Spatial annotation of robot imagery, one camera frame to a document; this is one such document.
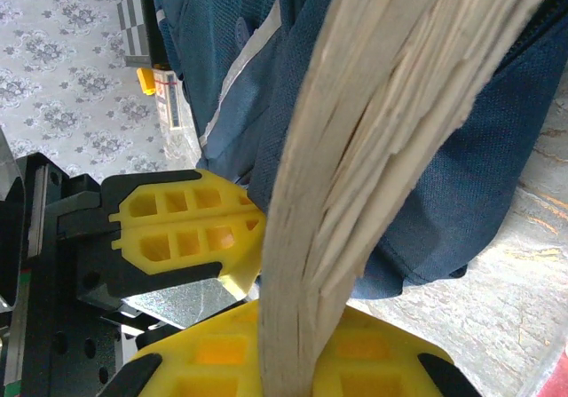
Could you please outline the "playing card box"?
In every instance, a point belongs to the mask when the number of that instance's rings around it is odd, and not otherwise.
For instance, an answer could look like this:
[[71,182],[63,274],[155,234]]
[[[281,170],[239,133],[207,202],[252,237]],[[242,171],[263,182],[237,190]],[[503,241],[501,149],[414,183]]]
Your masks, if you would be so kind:
[[154,99],[160,121],[169,129],[182,127],[178,89],[180,83],[173,71],[154,69]]

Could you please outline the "navy blue student backpack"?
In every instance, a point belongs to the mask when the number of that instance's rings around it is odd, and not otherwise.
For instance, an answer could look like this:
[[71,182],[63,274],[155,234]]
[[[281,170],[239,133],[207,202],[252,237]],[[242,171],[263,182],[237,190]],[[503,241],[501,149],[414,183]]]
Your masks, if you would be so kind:
[[[154,0],[201,144],[198,167],[262,210],[332,0]],[[496,236],[568,63],[568,0],[544,0],[374,247],[354,298],[465,275]]]

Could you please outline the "small yellow block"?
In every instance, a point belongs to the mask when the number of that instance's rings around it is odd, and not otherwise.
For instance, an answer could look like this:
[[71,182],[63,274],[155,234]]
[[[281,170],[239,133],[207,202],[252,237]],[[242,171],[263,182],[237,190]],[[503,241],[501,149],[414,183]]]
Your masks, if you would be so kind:
[[151,68],[139,67],[137,69],[137,78],[141,91],[147,96],[155,95],[154,72]]

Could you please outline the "yellow cartoon cover book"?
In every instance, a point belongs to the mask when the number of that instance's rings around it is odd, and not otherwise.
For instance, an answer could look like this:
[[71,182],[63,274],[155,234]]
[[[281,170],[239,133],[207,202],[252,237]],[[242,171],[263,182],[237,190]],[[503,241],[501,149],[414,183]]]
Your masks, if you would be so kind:
[[332,0],[265,230],[263,397],[311,397],[383,232],[543,0]]

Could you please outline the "red rectangular box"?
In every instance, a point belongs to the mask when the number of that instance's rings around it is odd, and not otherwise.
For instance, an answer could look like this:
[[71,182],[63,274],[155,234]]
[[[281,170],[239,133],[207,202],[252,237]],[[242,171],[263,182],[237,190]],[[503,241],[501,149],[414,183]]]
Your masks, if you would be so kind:
[[568,397],[568,337],[546,352],[519,394],[522,397]]

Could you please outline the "folding chessboard box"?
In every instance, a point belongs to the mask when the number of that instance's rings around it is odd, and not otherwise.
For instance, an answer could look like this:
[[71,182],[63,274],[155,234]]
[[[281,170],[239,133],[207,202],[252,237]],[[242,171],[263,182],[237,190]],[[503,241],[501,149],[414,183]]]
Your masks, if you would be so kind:
[[168,69],[154,0],[115,0],[128,67]]

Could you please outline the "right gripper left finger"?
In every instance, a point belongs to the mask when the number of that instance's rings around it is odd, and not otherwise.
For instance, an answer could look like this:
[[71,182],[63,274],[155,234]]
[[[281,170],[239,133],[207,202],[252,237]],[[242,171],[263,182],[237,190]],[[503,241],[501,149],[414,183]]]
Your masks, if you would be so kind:
[[250,301],[143,347],[101,397],[263,397],[257,318]]

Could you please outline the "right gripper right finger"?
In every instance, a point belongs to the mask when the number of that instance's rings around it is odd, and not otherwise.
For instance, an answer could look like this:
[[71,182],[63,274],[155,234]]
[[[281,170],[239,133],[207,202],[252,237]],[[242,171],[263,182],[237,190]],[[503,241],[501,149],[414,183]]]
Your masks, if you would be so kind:
[[482,397],[440,347],[346,306],[321,353],[312,397]]

